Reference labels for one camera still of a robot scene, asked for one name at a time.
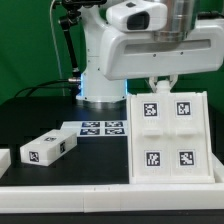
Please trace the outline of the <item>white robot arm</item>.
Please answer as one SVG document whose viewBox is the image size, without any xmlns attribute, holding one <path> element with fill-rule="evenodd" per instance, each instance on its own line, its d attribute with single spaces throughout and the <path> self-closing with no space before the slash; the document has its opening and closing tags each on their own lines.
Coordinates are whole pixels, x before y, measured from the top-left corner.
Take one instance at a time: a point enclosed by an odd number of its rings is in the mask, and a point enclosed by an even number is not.
<svg viewBox="0 0 224 224">
<path fill-rule="evenodd" d="M 224 18 L 198 12 L 199 0 L 109 0 L 82 8 L 87 66 L 79 101 L 116 103 L 128 79 L 155 82 L 218 70 L 224 62 Z"/>
</svg>

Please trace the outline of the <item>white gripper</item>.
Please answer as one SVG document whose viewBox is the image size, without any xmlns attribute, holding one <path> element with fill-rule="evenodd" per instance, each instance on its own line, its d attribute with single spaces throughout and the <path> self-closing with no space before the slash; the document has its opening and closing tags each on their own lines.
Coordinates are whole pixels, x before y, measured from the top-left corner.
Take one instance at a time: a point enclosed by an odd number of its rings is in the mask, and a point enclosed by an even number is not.
<svg viewBox="0 0 224 224">
<path fill-rule="evenodd" d="M 181 74 L 218 70 L 224 61 L 224 19 L 198 20 L 180 42 L 157 42 L 150 32 L 123 33 L 109 27 L 102 36 L 99 67 L 109 80 L 170 76 L 173 88 Z"/>
</svg>

